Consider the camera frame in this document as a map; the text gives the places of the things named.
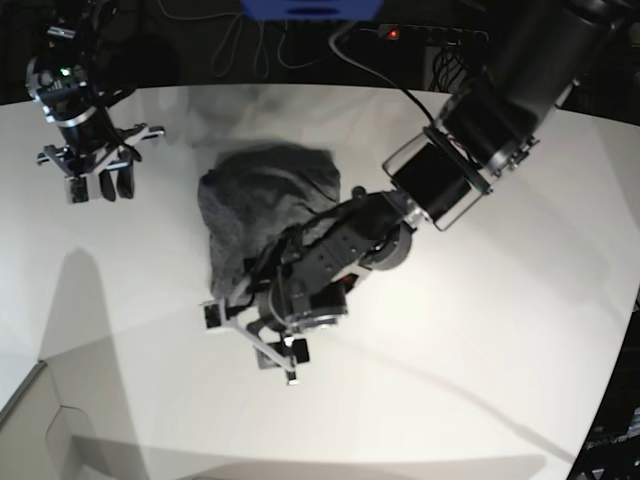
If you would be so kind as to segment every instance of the silver ring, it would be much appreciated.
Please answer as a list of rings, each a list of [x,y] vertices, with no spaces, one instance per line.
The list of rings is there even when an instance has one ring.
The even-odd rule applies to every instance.
[[[86,122],[94,113],[96,113],[96,107],[89,107],[77,117],[71,118],[69,120],[56,120],[56,125],[61,128],[75,127],[76,125],[80,125],[81,123]]]

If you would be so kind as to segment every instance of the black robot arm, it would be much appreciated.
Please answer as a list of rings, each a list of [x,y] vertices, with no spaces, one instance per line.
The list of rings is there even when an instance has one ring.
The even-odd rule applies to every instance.
[[[66,23],[47,30],[49,48],[27,67],[29,95],[66,142],[60,148],[45,146],[37,162],[60,168],[70,203],[114,201],[117,195],[130,199],[135,193],[134,163],[142,161],[135,145],[164,135],[164,129],[138,124],[123,130],[111,121],[109,108],[135,90],[103,85],[96,71],[99,31],[112,15],[112,0],[78,1],[68,7]],[[115,186],[111,172],[117,172]]]
[[[483,73],[440,112],[446,130],[492,175],[517,166],[533,134],[637,0],[536,0]]]
[[[491,193],[493,180],[526,158],[547,114],[638,1],[532,1],[511,41],[416,137],[424,142],[417,153],[411,150],[394,171],[393,157],[385,162],[397,191],[355,195],[310,246],[290,238],[284,248],[271,249],[271,267],[258,276],[262,292],[253,292],[263,295],[261,318],[241,326],[235,315],[252,302],[237,307],[232,298],[227,308],[223,299],[205,308],[208,327],[239,331],[258,351],[262,368],[281,367],[289,384],[296,383],[296,365],[309,361],[302,335],[335,325],[347,312],[346,293],[366,272],[406,258],[416,212],[438,226],[468,194],[475,191],[479,199]],[[246,285],[258,288],[258,282]],[[265,327],[280,340],[262,340]]]

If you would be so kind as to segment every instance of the crumpled towel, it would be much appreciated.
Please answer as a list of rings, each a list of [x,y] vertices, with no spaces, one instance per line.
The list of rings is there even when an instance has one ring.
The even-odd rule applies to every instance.
[[[304,224],[340,200],[331,154],[298,145],[231,152],[200,179],[198,205],[210,232],[211,293],[228,297],[285,228]]]

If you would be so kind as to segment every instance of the wire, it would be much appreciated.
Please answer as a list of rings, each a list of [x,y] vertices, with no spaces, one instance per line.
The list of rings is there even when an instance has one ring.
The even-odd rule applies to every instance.
[[[276,27],[280,28],[280,25],[278,25],[277,23],[272,23],[272,25],[275,25]],[[322,56],[320,58],[316,58],[315,60],[311,60],[310,62],[302,63],[300,65],[289,65],[282,58],[282,47],[284,46],[284,41],[286,40],[288,33],[289,33],[289,22],[285,21],[284,22],[284,29],[282,29],[282,37],[280,38],[280,42],[278,43],[278,49],[277,49],[278,63],[280,65],[282,65],[284,68],[288,68],[289,70],[299,70],[301,68],[307,68],[307,67],[310,67],[312,65],[315,65],[316,63],[320,63],[320,62],[326,60],[327,58],[331,57],[334,54],[331,51],[328,54],[326,54],[326,55],[324,55],[324,56]]]
[[[171,20],[180,20],[183,22],[200,22],[202,20],[214,20],[216,18],[230,17],[232,15],[242,15],[241,12],[225,12],[225,13],[213,13],[211,15],[201,15],[197,17],[179,17],[177,15],[173,15],[167,12],[167,9],[164,7],[164,4],[162,3],[161,0],[156,0],[156,2],[158,3],[158,7],[160,7],[160,10],[162,11],[162,14],[165,17]]]
[[[402,88],[400,87],[398,84],[396,84],[393,80],[389,79],[388,77],[385,77],[383,74],[381,74],[380,72],[377,72],[375,70],[373,70],[372,68],[369,68],[355,60],[353,60],[352,58],[348,57],[345,53],[343,53],[338,46],[336,45],[336,42],[347,32],[349,32],[355,25],[357,22],[347,22],[345,23],[342,27],[338,28],[338,30],[336,30],[330,37],[329,37],[329,47],[331,48],[331,50],[333,51],[333,53],[335,53],[338,57],[340,57],[342,60],[344,60],[347,63],[350,63],[351,65],[358,67],[362,70],[364,70],[365,72],[369,72],[372,75],[375,75],[379,78],[381,78],[382,80],[384,80],[385,82],[387,82],[389,85],[391,85],[392,87],[400,90],[402,93],[404,93],[409,100],[411,100],[413,103],[416,104],[416,106],[422,111],[422,113],[424,113],[426,115],[426,117],[429,119],[429,121],[431,123],[434,122],[433,119],[433,115],[431,115],[431,112],[429,112],[429,110],[427,109],[427,107],[425,107],[422,102],[420,102],[420,100],[418,100],[409,90],[407,90],[406,88]]]
[[[243,18],[241,14],[236,13],[232,15],[234,16],[233,20],[231,20],[231,22],[229,23],[229,26],[227,27],[227,31],[225,32],[224,37],[222,37],[222,41],[218,45],[218,48],[215,49],[215,51],[213,52],[213,55],[211,55],[211,59],[209,60],[209,71],[211,72],[211,75],[213,75],[216,78],[222,78],[228,75],[231,69],[233,68],[233,64],[235,62],[236,52],[238,50],[238,43],[240,42],[240,34],[242,33]],[[227,42],[229,41],[229,38],[234,32],[234,29],[235,29],[235,37],[233,38],[233,43],[231,45],[231,53],[229,56],[229,61],[227,62],[226,66],[222,68],[222,70],[216,71],[216,63],[220,57],[220,54],[223,52],[224,48],[227,46]]]
[[[196,17],[180,17],[177,15],[173,15],[167,11],[162,0],[156,0],[158,3],[158,7],[162,11],[162,14],[170,20],[178,20],[183,22],[199,22],[203,20],[216,20],[218,18],[227,18],[233,17],[229,22],[229,26],[227,27],[227,31],[222,37],[222,41],[218,45],[218,47],[211,55],[211,59],[209,60],[209,71],[216,78],[223,78],[231,72],[233,65],[235,63],[236,54],[238,52],[238,44],[240,43],[240,38],[242,34],[242,28],[244,26],[244,14],[242,12],[225,12],[225,13],[214,13],[211,15],[201,15]],[[256,49],[256,54],[253,57],[253,73],[261,80],[266,80],[269,77],[271,71],[271,65],[269,63],[269,54],[266,49],[264,36],[265,36],[265,22],[259,21],[258,25],[258,46]],[[229,60],[226,64],[218,69],[216,64],[222,55],[225,47],[228,42],[231,40],[231,52],[229,53]],[[264,71],[260,71],[260,61],[264,62]]]
[[[457,69],[455,67],[451,68],[454,61],[458,64]],[[433,59],[433,78],[429,85],[429,90],[450,93],[455,81],[462,73],[468,72],[468,70],[468,67],[456,52],[443,47]]]
[[[256,77],[258,77],[261,80],[266,80],[267,78],[269,78],[269,73],[271,71],[271,65],[269,64],[269,54],[267,52],[267,49],[265,48],[265,42],[264,42],[265,25],[266,25],[266,22],[264,21],[258,22],[258,32],[259,32],[258,48],[256,49],[255,57],[253,57],[253,72],[255,73]],[[263,75],[259,73],[259,66],[258,66],[258,64],[260,63],[261,56],[264,57],[263,60],[265,65],[265,71]]]

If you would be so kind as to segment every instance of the white table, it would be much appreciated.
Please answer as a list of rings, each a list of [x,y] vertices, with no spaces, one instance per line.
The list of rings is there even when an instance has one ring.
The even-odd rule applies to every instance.
[[[434,112],[445,100],[418,96]],[[220,151],[284,139],[331,149],[343,198],[389,188],[381,163],[424,124],[411,103],[347,87],[140,91],[116,124],[168,136],[140,146],[137,198],[74,207],[60,172],[34,164],[61,141],[39,108],[0,116],[2,322],[49,359],[113,476],[566,478],[640,283],[636,127],[557,113],[492,197],[445,234],[424,226],[403,265],[349,296],[286,388],[238,336],[202,335],[198,178]]]

